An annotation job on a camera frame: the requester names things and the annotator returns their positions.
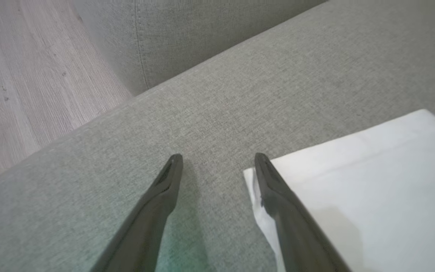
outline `light wood floor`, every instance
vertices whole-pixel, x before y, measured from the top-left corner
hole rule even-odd
[[[0,173],[129,97],[71,0],[0,0]]]

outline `folded cloth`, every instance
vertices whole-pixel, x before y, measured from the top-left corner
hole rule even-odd
[[[271,162],[353,271],[435,271],[435,116],[427,110]],[[284,271],[254,169],[244,176]]]

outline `white fabric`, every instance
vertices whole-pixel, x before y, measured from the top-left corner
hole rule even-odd
[[[353,271],[435,271],[435,116],[427,110],[271,162]],[[284,271],[254,169],[244,176]]]

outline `wooden floor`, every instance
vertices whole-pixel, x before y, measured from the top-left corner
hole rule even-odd
[[[0,0],[0,173],[130,96],[71,0]]]

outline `white napkin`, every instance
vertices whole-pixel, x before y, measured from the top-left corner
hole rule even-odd
[[[435,272],[435,116],[427,110],[271,160],[353,271]],[[284,271],[274,220],[244,171]]]

